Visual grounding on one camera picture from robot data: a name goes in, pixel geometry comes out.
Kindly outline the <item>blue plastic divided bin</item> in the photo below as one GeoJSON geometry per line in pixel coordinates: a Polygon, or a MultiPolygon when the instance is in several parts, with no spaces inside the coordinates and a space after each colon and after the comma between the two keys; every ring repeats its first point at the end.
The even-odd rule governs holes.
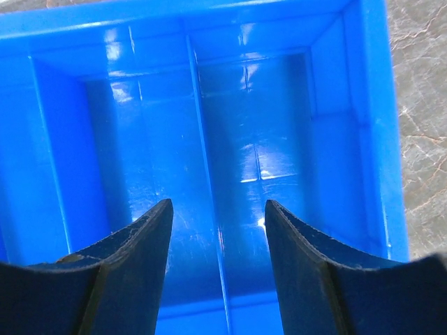
{"type": "Polygon", "coordinates": [[[104,1],[1,15],[1,259],[173,202],[157,334],[280,334],[276,200],[409,260],[384,1],[104,1]]]}

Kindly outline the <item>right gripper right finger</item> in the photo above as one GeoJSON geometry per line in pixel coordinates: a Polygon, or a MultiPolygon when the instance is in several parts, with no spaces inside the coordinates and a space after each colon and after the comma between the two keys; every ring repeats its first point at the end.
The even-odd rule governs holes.
{"type": "Polygon", "coordinates": [[[285,334],[445,334],[446,254],[398,262],[302,222],[274,200],[265,227],[285,334]]]}

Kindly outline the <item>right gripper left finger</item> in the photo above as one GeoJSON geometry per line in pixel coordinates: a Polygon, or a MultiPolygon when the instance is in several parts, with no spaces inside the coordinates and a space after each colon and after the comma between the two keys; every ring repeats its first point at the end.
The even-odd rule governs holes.
{"type": "Polygon", "coordinates": [[[153,334],[173,204],[54,263],[1,265],[2,334],[153,334]]]}

